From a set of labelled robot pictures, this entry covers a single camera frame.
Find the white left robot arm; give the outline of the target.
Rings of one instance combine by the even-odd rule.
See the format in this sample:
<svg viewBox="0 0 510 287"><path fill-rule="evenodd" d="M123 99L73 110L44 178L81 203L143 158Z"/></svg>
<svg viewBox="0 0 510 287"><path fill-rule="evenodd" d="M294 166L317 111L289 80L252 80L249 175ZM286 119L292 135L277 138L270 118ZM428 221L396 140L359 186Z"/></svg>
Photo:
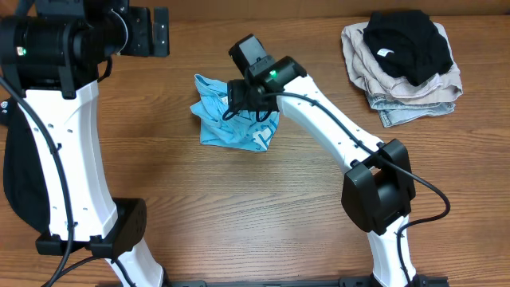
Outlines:
<svg viewBox="0 0 510 287"><path fill-rule="evenodd" d="M123 286L168 286L166 270L144 238L142 199L114 198L104 174L97 129L99 83L115 54L167 57L169 11L126 1L21 1L1 20L2 87L16 102L28 139L6 157L6 177L33 182L42 196L15 206L33 222L41 208L37 252L61 261L53 280L87 249Z"/></svg>

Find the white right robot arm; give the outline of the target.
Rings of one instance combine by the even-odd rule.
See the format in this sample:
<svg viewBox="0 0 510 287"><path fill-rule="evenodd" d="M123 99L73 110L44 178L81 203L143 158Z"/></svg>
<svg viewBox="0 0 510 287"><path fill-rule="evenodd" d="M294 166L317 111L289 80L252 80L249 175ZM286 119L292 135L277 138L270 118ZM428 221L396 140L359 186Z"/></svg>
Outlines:
<svg viewBox="0 0 510 287"><path fill-rule="evenodd" d="M343 173L341 204L367 233L373 286L414 286L419 280L406 237L415 196L408 151L398 140L384 143L345 116L291 57L235 56L242 79L228 83L228 118L241 111L265 120L280 112L306 129Z"/></svg>

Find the light blue t-shirt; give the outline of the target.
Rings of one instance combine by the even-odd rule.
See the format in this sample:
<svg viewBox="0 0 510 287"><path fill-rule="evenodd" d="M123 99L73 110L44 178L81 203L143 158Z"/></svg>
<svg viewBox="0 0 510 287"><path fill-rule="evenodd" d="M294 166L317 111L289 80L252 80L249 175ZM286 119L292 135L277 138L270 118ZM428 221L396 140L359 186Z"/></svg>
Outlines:
<svg viewBox="0 0 510 287"><path fill-rule="evenodd" d="M257 121L256 113L247 111L224 120L228 109L227 83L200 74L194 76L194 83L200 101L191 105L190 111L200 119L201 144L255 152L268 150L279 124L278 112L265 121Z"/></svg>

